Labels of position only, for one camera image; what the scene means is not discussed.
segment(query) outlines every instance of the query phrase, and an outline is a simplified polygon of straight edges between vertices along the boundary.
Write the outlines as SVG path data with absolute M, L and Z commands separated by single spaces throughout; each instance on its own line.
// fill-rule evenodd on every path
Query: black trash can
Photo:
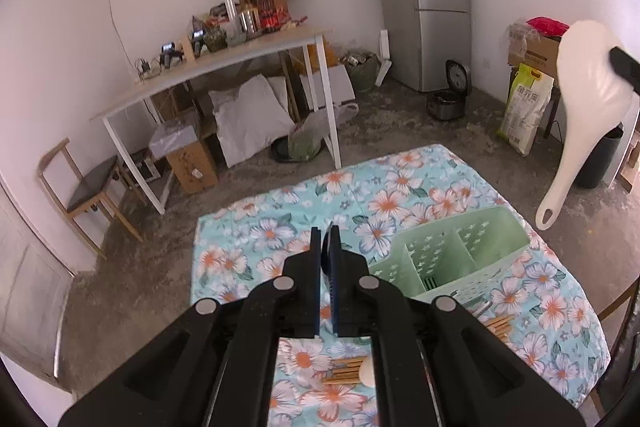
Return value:
M 611 159 L 622 139 L 623 127 L 611 129 L 593 148 L 591 154 L 575 177 L 575 184 L 582 188 L 595 188 L 607 171 Z

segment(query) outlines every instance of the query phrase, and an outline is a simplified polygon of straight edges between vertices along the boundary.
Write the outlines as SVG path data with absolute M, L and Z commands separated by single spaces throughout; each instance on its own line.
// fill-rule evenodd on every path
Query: wooden chopstick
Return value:
M 509 323 L 502 324 L 497 328 L 489 327 L 488 329 L 503 342 L 509 339 L 509 335 L 511 334 L 511 331 L 513 331 L 513 328 Z
M 505 315 L 504 317 L 495 317 L 491 320 L 488 320 L 484 323 L 485 326 L 489 327 L 498 327 L 503 324 L 508 324 L 512 319 L 515 318 L 515 315 Z
M 335 385 L 340 383 L 360 383 L 359 378 L 327 378 L 326 380 L 322 380 L 322 383 L 327 383 L 329 385 Z
M 351 357 L 350 359 L 335 359 L 334 365 L 339 363 L 353 363 L 353 362 L 364 362 L 364 359 L 367 357 Z
M 360 366 L 353 366 L 353 365 L 348 365 L 346 367 L 334 367 L 331 371 L 334 375 L 336 374 L 340 374 L 340 373 L 354 373 L 354 372 L 358 372 L 358 370 L 360 369 Z
M 334 360 L 332 375 L 322 379 L 325 384 L 360 383 L 360 366 L 367 357 L 351 357 Z
M 495 325 L 489 326 L 489 329 L 490 330 L 494 330 L 494 331 L 503 330 L 504 328 L 511 328 L 511 325 L 508 322 L 505 322 L 505 323 L 502 323 L 502 324 L 498 324 L 497 326 L 495 326 Z

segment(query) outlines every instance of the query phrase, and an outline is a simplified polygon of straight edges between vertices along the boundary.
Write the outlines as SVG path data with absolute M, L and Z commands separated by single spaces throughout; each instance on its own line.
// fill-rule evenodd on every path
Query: blue floral cloth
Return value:
M 498 204 L 515 214 L 530 245 L 484 295 L 492 307 L 481 320 L 516 315 L 506 344 L 577 407 L 610 360 L 596 314 L 529 223 L 442 145 L 369 160 L 202 216 L 194 238 L 191 302 L 246 297 L 280 275 L 289 255 L 307 250 L 311 227 L 324 232 L 333 222 L 346 248 L 373 263 L 388 255 L 399 230 Z M 375 427 L 373 389 L 321 382 L 332 359 L 370 353 L 368 339 L 332 334 L 324 282 L 321 291 L 320 337 L 280 341 L 270 426 Z

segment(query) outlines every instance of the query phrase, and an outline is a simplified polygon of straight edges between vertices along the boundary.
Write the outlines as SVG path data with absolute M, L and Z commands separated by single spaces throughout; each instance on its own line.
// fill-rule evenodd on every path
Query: black chair seat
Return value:
M 114 156 L 91 169 L 91 172 L 82 178 L 73 195 L 71 195 L 66 211 L 73 212 L 91 198 L 100 194 L 109 183 L 111 172 L 117 161 L 118 157 Z

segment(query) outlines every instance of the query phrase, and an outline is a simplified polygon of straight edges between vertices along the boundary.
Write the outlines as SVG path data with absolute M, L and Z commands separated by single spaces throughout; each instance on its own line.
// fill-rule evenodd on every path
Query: plastic bag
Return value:
M 541 71 L 521 64 L 513 81 L 498 136 L 523 156 L 529 154 L 536 130 L 551 100 L 554 80 Z
M 209 98 L 213 104 L 213 113 L 219 112 L 225 103 L 235 102 L 238 99 L 239 93 L 240 87 L 234 87 L 233 89 L 224 91 L 209 91 Z
M 335 126 L 351 120 L 358 114 L 357 103 L 347 103 L 334 107 Z M 287 146 L 289 156 L 294 160 L 308 160 L 313 158 L 322 146 L 322 138 L 329 135 L 329 118 L 326 107 L 312 112 L 303 124 L 289 135 Z
M 518 20 L 508 26 L 504 38 L 508 43 L 509 53 L 524 60 L 524 55 L 527 53 L 527 39 L 539 41 L 540 32 L 524 20 Z
M 367 50 L 348 50 L 341 59 L 355 92 L 367 92 L 374 88 L 380 61 Z
M 547 37 L 562 37 L 569 29 L 568 25 L 549 17 L 534 17 L 527 24 Z
M 242 84 L 237 94 L 234 90 L 215 93 L 211 101 L 218 107 L 216 134 L 228 167 L 251 158 L 295 127 L 263 74 Z
M 198 141 L 200 119 L 195 111 L 161 123 L 149 141 L 149 150 L 156 160 Z

